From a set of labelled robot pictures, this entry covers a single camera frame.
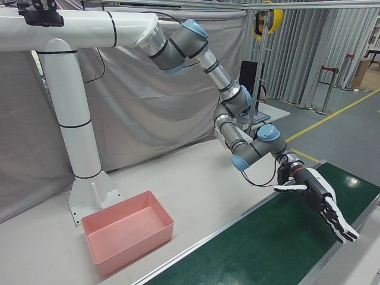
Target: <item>yellow floor line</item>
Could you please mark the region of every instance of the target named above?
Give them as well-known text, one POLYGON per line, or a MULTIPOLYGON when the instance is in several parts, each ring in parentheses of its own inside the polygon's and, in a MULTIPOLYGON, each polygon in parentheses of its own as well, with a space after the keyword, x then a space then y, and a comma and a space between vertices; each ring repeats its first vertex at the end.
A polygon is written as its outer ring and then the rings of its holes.
POLYGON ((320 120, 319 122, 317 122, 317 123, 315 123, 315 124, 309 126, 309 127, 306 128, 306 129, 303 129, 302 131, 298 132, 297 134, 292 135, 290 138, 287 138, 285 141, 286 141, 286 142, 289 142, 289 141, 294 140, 295 138, 299 137, 300 135, 303 135, 304 133, 310 131, 311 129, 314 129, 316 126, 319 126, 319 125, 323 124, 324 122, 326 122, 326 121, 332 119, 333 117, 339 115, 340 113, 344 112, 345 110, 347 110, 347 109, 349 109, 349 108, 355 106, 356 104, 360 103, 361 101, 364 101, 364 100, 366 100, 367 98, 370 98, 370 96, 376 94, 376 93, 379 92, 379 91, 380 91, 380 89, 377 89, 377 90, 375 90, 374 92, 369 93, 368 95, 364 96, 363 98, 360 98, 359 100, 355 101, 354 103, 349 104, 348 106, 346 106, 346 107, 340 109, 339 111, 336 111, 335 113, 333 113, 333 114, 330 115, 330 116, 327 116, 327 117, 324 118, 323 120, 320 120))
POLYGON ((309 155, 307 155, 306 153, 301 153, 300 151, 295 150, 294 148, 291 148, 291 150, 292 150, 294 153, 299 154, 300 156, 303 156, 303 157, 306 157, 306 158, 309 159, 309 160, 312 160, 313 162, 319 162, 319 159, 315 159, 314 157, 309 156, 309 155))
POLYGON ((288 104, 288 105, 294 105, 294 104, 292 104, 292 103, 290 103, 290 102, 288 102, 288 101, 284 101, 284 100, 282 100, 281 102, 286 103, 286 104, 288 104))

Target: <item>green conveyor belt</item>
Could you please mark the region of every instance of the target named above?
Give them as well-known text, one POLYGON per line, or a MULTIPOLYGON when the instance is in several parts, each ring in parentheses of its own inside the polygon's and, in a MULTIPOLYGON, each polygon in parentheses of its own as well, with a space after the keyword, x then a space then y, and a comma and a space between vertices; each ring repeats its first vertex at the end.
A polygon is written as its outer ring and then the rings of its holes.
MULTIPOLYGON (((380 188, 329 163, 318 168, 353 223, 380 188)), ((279 194, 150 280, 149 285, 295 285, 335 242, 299 194, 279 194)))

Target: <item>yellow cable reel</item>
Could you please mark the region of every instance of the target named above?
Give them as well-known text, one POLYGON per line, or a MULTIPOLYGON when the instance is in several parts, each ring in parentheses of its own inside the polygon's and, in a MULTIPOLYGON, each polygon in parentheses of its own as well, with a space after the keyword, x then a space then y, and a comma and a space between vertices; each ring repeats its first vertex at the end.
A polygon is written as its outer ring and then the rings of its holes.
MULTIPOLYGON (((272 23, 269 27, 268 34, 273 34, 280 26, 284 18, 284 12, 281 9, 272 9, 270 10, 272 13, 272 23)), ((252 25, 252 34, 254 37, 261 41, 262 39, 262 31, 264 30, 264 16, 260 13, 256 13, 255 24, 252 25)))

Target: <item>pink tray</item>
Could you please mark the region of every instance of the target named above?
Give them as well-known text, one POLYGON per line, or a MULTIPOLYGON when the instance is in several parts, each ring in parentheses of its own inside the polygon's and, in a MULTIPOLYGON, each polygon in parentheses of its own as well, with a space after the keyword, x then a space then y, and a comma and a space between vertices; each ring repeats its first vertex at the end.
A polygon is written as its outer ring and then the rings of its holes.
POLYGON ((147 191, 82 219, 97 269, 107 276, 171 240, 173 220, 147 191))

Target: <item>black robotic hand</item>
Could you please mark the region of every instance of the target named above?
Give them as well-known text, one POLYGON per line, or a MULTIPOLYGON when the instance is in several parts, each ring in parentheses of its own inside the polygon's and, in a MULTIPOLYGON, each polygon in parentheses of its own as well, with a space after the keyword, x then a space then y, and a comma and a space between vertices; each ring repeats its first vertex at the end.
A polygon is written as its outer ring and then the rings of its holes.
POLYGON ((274 190, 302 193, 308 207, 319 212, 339 242, 354 242, 359 238, 359 234, 346 222, 339 210, 334 189, 318 171, 300 167, 293 172, 293 177, 298 185, 278 185, 274 190))

